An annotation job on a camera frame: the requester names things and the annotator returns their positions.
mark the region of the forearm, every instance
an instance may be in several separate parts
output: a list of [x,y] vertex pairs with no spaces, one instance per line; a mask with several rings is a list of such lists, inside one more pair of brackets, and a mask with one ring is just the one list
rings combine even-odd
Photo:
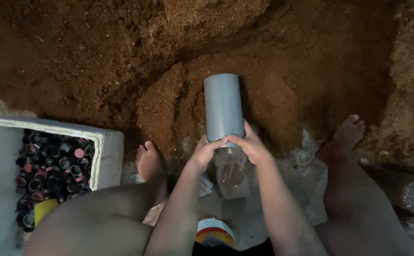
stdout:
[[258,166],[262,209],[275,255],[328,255],[271,156]]
[[145,255],[191,255],[202,167],[188,161],[153,230]]

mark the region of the leg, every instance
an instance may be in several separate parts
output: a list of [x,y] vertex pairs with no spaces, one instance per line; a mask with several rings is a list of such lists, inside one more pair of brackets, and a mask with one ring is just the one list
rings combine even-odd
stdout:
[[141,145],[136,159],[145,183],[101,189],[62,204],[32,233],[24,255],[144,254],[152,227],[142,221],[167,192],[155,146]]
[[358,115],[349,116],[318,152],[329,167],[324,195],[329,222],[316,226],[316,231],[333,256],[414,255],[389,200],[352,151],[365,128],[357,121]]

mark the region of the black shorts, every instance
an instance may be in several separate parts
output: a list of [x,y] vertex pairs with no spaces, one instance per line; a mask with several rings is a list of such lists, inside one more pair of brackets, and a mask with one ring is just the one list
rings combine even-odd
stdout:
[[194,242],[193,256],[212,256],[212,255],[215,255],[215,256],[231,256],[231,255],[274,256],[275,253],[273,252],[273,247],[272,247],[272,243],[270,242],[270,238],[267,238],[267,240],[261,243],[260,245],[253,246],[244,251],[237,251],[228,246],[206,247],[198,242]]

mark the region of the hand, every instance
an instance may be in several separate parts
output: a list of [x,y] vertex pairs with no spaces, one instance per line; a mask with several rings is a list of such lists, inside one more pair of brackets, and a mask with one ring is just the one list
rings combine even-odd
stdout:
[[193,155],[190,157],[189,162],[195,162],[199,164],[204,172],[207,169],[207,165],[213,158],[213,153],[215,149],[221,148],[226,145],[227,137],[217,139],[214,142],[209,142],[207,140],[207,135],[204,135],[199,140],[196,149],[194,149]]
[[252,164],[258,165],[262,159],[272,156],[246,120],[245,134],[244,138],[229,135],[227,139],[240,146]]

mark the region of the person's left hand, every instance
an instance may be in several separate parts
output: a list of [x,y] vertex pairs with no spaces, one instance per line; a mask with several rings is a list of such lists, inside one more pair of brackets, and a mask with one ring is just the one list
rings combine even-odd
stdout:
[[215,149],[226,145],[227,141],[227,137],[224,137],[217,139],[214,142],[209,142],[207,140],[207,135],[204,134],[204,136],[199,140],[196,149],[194,149],[194,153],[190,157],[189,162],[199,164],[199,166],[202,168],[202,172],[204,172],[207,169],[208,163],[213,158]]

